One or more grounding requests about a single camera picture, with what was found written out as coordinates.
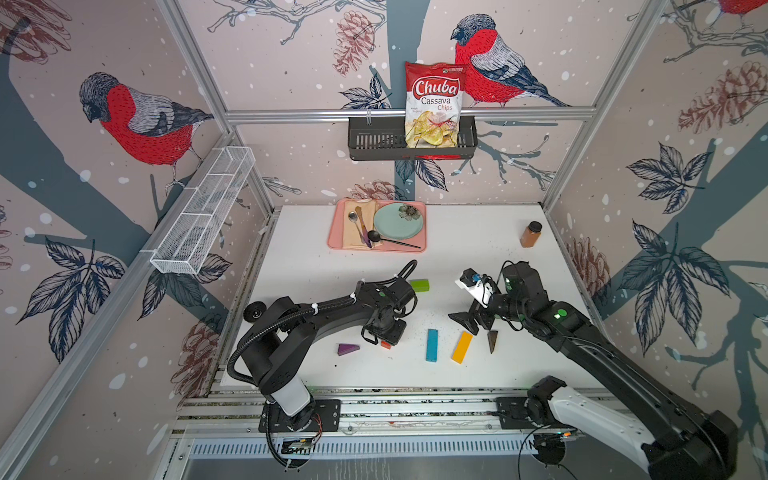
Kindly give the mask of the green rectangular block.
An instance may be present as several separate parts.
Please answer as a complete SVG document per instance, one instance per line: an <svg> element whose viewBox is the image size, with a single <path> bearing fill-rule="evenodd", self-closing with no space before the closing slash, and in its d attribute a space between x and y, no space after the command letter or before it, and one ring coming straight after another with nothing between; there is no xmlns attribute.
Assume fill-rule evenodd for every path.
<svg viewBox="0 0 768 480"><path fill-rule="evenodd" d="M410 280L409 283L415 293L425 293L430 291L430 283L427 279Z"/></svg>

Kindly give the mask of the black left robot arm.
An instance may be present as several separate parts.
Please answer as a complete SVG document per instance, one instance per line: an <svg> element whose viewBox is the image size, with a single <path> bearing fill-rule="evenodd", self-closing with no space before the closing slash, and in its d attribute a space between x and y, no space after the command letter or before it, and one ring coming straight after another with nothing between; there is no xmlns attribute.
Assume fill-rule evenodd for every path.
<svg viewBox="0 0 768 480"><path fill-rule="evenodd" d="M370 344L397 345L405 318L418 304L408 282L417 265L413 259L392 278L359 281L350 294L319 303L296 303L284 296L271 305L257 301L245 308L250 328L229 356L226 372L267 400L262 432L319 430L330 420L330 404L317 402L298 376L310 348L351 327L358 327Z"/></svg>

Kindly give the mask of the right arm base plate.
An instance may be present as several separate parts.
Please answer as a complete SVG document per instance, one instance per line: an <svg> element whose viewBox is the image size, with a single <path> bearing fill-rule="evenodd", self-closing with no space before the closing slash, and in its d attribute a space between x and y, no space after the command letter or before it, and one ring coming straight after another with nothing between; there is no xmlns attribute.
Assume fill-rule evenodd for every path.
<svg viewBox="0 0 768 480"><path fill-rule="evenodd" d="M575 428L555 419L548 404L528 397L498 397L495 400L503 430L544 427L557 431L575 431Z"/></svg>

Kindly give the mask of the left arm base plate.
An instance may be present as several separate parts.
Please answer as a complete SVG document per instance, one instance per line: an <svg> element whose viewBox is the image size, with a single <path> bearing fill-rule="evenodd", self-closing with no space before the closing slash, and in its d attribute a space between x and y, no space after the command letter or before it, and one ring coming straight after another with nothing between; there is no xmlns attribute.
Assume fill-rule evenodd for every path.
<svg viewBox="0 0 768 480"><path fill-rule="evenodd" d="M340 400L311 400L299 413L290 416L277 403L267 403L258 431L271 434L337 432L340 410Z"/></svg>

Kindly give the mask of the purple triangle block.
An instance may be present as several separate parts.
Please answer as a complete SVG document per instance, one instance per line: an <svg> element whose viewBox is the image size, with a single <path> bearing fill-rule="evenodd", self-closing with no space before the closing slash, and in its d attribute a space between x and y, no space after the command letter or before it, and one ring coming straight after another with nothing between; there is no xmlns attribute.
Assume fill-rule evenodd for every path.
<svg viewBox="0 0 768 480"><path fill-rule="evenodd" d="M337 355L344 356L359 350L360 346L358 344L340 343L337 346Z"/></svg>

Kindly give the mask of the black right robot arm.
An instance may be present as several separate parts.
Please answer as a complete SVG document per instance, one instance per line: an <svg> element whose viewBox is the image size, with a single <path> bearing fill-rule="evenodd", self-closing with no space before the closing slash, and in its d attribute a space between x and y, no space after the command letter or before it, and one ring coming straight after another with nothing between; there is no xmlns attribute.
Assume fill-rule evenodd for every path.
<svg viewBox="0 0 768 480"><path fill-rule="evenodd" d="M729 479L738 429L724 413L706 413L664 387L613 347L591 321L548 297L529 263L505 262L498 278L465 270L456 281L472 304L451 319L475 334L495 319L519 325L576 363L628 409L623 414L548 375L527 391L519 412L538 428L567 426L633 461L653 479Z"/></svg>

